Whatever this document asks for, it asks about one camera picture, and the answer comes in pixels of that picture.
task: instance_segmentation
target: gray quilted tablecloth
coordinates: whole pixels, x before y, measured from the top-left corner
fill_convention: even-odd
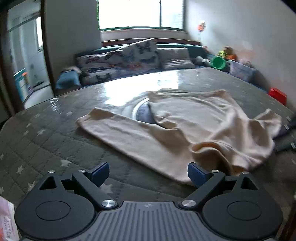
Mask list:
[[[291,111],[257,87],[221,71],[188,69],[134,76],[73,91],[10,118],[0,133],[0,195],[18,204],[47,171],[59,173],[110,164],[101,189],[118,200],[178,201],[194,188],[171,181],[134,162],[77,128],[76,119],[101,107],[130,115],[143,92],[179,88],[192,92],[226,89],[253,118],[267,108],[282,116]],[[272,155],[253,171],[267,191],[289,211],[295,190],[296,156]]]

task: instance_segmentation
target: pink package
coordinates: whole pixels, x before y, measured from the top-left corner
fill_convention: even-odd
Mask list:
[[[14,205],[0,196],[0,241],[19,241]]]

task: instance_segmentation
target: green window frame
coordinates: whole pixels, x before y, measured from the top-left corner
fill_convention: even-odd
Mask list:
[[[133,27],[117,27],[117,28],[100,28],[100,18],[99,18],[99,0],[97,0],[97,14],[98,14],[98,26],[100,31],[108,30],[118,30],[118,29],[132,29],[132,28],[150,28],[150,29],[168,29],[168,30],[177,30],[185,32],[185,3],[186,0],[183,0],[183,19],[182,19],[182,28],[170,28],[170,27],[147,27],[147,26],[133,26]],[[159,26],[161,26],[161,0],[159,0]]]

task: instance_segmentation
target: doorway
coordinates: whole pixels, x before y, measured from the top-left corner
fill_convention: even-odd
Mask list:
[[[25,0],[8,11],[11,66],[25,109],[54,97],[44,59],[40,9],[40,0]]]

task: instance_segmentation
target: sofa backrest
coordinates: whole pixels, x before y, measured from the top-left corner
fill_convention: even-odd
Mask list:
[[[86,52],[76,54],[74,58],[76,61],[76,59],[80,56],[107,53],[110,51],[117,50],[122,46],[127,46],[127,45],[115,45],[110,47],[103,47],[96,50],[86,51]],[[159,48],[188,48],[189,55],[191,58],[195,58],[197,56],[202,56],[203,58],[206,58],[207,56],[207,53],[205,52],[205,48],[203,46],[190,45],[190,44],[169,44],[169,43],[157,43],[157,46]]]

